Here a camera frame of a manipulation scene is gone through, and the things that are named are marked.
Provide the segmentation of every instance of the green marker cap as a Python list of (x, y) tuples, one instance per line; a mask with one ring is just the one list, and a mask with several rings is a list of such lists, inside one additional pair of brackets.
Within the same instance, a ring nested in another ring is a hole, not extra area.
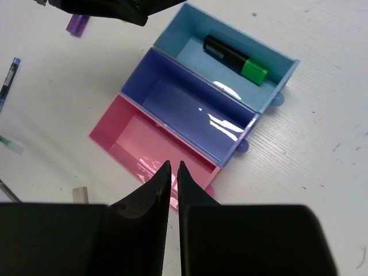
[(266, 79), (269, 69), (255, 60), (248, 59), (243, 69), (241, 69), (241, 75), (254, 82), (257, 85), (261, 85)]

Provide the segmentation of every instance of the black pen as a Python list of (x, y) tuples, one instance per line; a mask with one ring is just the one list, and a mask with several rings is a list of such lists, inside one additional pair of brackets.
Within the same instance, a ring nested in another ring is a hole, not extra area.
[(0, 112), (2, 110), (2, 107), (5, 103), (5, 99), (7, 94), (9, 93), (10, 86), (12, 85), (13, 79), (16, 75), (16, 72), (18, 70), (18, 66), (21, 63), (21, 60), (17, 57), (13, 59), (13, 63), (10, 66), (9, 72), (7, 73), (7, 76), (5, 78), (4, 84), (0, 91)]

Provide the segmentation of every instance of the table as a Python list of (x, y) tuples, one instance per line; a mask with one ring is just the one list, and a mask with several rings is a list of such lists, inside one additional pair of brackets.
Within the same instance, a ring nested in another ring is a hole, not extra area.
[[(340, 275), (368, 275), (368, 2), (193, 0), (301, 60), (283, 93), (215, 180), (223, 204), (299, 203), (318, 216)], [(112, 204), (137, 181), (88, 134), (178, 7), (141, 28), (91, 18), (82, 38), (70, 15), (32, 0), (0, 0), (0, 77), (22, 59), (0, 116), (0, 177), (23, 201)], [(163, 275), (180, 275), (178, 218), (170, 212)]]

